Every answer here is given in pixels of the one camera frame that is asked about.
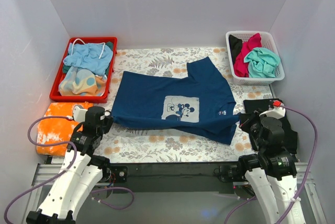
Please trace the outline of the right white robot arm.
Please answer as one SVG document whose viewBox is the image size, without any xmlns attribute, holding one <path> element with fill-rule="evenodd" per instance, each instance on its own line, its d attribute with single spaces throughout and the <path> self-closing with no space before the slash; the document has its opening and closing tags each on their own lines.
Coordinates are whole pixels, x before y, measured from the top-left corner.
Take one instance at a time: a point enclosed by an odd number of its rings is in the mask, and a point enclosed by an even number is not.
<svg viewBox="0 0 335 224">
<path fill-rule="evenodd" d="M 239 157 L 237 176 L 250 183 L 266 222 L 305 223 L 300 200 L 294 198 L 297 170 L 284 147 L 282 122 L 255 111 L 240 115 L 239 127 L 249 134 L 257 153 Z"/>
</svg>

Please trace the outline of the dark blue t shirt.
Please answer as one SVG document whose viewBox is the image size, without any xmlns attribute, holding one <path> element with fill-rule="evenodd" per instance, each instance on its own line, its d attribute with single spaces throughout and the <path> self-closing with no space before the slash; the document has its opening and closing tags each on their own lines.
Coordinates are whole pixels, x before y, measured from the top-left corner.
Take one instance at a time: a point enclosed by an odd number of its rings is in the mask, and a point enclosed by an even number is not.
<svg viewBox="0 0 335 224">
<path fill-rule="evenodd" d="M 239 120 L 227 80 L 210 58 L 187 64 L 178 79 L 125 71 L 111 115 L 134 129 L 176 129 L 229 145 Z"/>
</svg>

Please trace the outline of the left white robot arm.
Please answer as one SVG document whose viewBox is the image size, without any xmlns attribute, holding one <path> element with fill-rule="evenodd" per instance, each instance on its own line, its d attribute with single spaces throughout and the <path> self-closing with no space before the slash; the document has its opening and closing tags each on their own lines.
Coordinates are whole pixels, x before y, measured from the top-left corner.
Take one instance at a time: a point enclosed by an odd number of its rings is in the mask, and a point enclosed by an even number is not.
<svg viewBox="0 0 335 224">
<path fill-rule="evenodd" d="M 75 223 L 93 187 L 111 177 L 109 159 L 94 155 L 113 124 L 111 112 L 98 106 L 75 106 L 70 119 L 78 124 L 71 134 L 63 164 L 56 178 L 47 180 L 53 185 L 37 210 L 29 212 L 27 223 Z"/>
</svg>

